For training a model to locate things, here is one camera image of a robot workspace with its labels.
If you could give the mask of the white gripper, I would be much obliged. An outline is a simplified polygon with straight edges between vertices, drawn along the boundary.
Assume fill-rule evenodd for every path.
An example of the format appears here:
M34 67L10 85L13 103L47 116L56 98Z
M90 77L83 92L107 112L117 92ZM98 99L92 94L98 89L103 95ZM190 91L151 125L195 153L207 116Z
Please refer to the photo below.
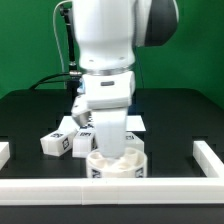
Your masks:
M83 80L98 149L103 157L119 158L125 151L127 113L135 91L134 73L128 71L109 76L85 74Z

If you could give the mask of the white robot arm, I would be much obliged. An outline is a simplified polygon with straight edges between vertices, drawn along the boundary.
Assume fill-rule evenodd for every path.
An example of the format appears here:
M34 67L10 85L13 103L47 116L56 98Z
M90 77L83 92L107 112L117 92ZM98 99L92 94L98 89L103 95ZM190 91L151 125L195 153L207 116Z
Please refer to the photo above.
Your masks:
M161 46L175 33L176 0L72 0L83 94L73 115L90 113L102 156L125 151L128 107L135 91L134 49Z

